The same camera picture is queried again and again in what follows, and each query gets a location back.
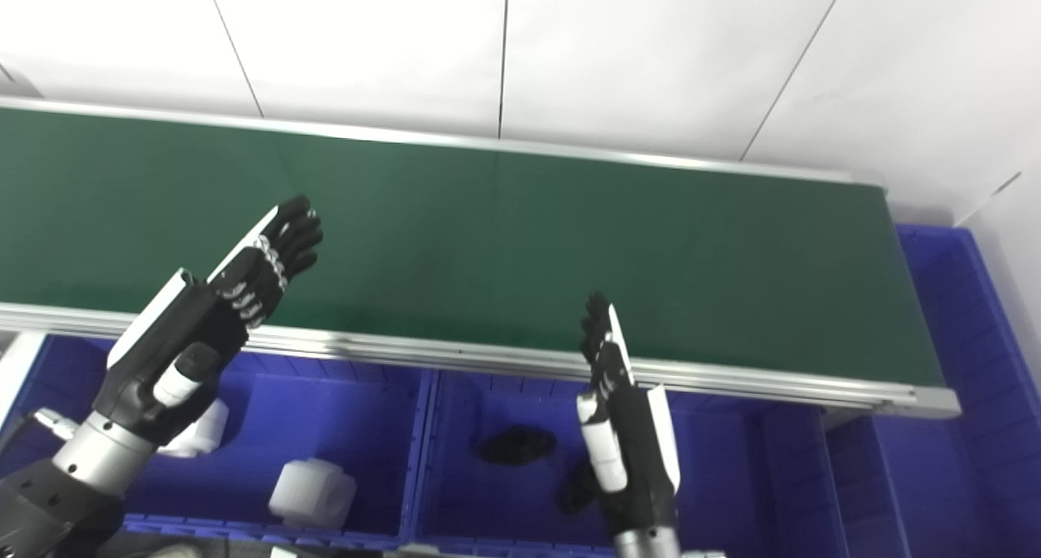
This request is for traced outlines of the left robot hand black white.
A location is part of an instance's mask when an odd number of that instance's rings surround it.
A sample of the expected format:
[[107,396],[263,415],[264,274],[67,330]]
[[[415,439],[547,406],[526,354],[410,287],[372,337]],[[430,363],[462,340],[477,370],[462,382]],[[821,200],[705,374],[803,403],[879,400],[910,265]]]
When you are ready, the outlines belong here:
[[322,221],[300,195],[261,217],[208,277],[177,270],[109,351],[90,418],[152,447],[170,443],[211,408],[224,369],[315,264],[322,239]]

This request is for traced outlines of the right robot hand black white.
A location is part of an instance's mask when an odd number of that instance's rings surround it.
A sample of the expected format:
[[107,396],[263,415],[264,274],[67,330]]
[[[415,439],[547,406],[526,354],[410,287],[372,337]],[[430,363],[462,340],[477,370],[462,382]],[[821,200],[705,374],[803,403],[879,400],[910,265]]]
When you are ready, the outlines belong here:
[[667,390],[637,381],[620,320],[605,295],[588,296],[582,329],[580,351],[591,377],[577,396],[577,420],[608,532],[676,529],[681,472]]

